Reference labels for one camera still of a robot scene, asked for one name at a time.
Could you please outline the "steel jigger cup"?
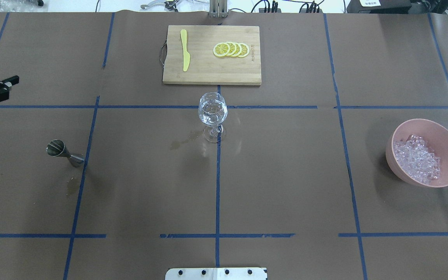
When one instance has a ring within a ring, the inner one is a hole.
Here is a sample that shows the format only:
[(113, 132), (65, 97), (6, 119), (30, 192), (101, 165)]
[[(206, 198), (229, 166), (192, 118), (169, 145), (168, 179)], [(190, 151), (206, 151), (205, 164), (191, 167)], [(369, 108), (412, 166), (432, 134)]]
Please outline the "steel jigger cup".
[(51, 157), (67, 158), (70, 165), (80, 167), (85, 163), (85, 159), (80, 154), (71, 154), (62, 140), (55, 139), (49, 142), (45, 149), (46, 153)]

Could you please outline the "clear wine glass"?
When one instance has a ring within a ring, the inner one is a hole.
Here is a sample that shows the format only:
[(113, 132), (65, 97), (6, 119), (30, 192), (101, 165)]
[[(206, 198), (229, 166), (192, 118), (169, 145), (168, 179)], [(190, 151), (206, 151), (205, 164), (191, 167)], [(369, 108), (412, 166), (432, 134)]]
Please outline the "clear wine glass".
[(205, 127), (203, 135), (211, 143), (217, 143), (225, 133), (222, 123), (228, 115), (224, 97), (217, 92), (203, 94), (199, 101), (198, 116)]

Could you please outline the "pink bowl with ice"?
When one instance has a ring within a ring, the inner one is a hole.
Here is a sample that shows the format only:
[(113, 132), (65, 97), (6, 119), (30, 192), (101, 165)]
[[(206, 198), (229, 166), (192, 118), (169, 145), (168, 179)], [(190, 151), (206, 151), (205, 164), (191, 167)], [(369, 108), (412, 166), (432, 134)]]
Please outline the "pink bowl with ice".
[(390, 137), (385, 151), (393, 173), (413, 186), (448, 186), (448, 129), (428, 119), (409, 119)]

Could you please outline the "yellow plastic knife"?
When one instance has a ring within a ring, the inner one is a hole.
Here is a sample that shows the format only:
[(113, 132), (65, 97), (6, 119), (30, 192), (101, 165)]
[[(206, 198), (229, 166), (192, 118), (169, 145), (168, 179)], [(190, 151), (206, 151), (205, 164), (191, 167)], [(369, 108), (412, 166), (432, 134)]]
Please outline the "yellow plastic knife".
[(188, 71), (191, 55), (188, 52), (188, 32), (186, 29), (180, 30), (180, 39), (182, 43), (182, 55), (183, 55), (183, 71)]

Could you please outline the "bamboo cutting board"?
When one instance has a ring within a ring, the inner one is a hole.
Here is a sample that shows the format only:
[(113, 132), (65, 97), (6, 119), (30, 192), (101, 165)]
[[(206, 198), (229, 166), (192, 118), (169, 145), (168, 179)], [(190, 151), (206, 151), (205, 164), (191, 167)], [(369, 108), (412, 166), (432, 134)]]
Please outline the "bamboo cutting board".
[[(191, 55), (186, 72), (183, 71), (182, 29), (188, 32)], [(221, 42), (245, 43), (250, 52), (244, 58), (216, 57), (213, 48)], [(258, 26), (169, 25), (166, 45), (164, 84), (259, 86), (263, 81)]]

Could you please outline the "black box device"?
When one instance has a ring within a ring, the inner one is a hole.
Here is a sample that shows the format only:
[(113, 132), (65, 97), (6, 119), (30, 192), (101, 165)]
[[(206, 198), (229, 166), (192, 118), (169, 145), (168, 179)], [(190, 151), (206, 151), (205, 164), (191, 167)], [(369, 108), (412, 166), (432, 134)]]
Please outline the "black box device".
[(410, 0), (351, 0), (348, 14), (407, 14), (412, 7)]

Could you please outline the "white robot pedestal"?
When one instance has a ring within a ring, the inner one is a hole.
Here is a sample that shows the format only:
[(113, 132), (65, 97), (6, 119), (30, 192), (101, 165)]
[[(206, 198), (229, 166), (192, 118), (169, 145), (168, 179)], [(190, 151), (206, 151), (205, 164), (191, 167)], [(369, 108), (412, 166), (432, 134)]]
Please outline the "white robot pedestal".
[(165, 274), (166, 280), (267, 280), (266, 268), (173, 268)]

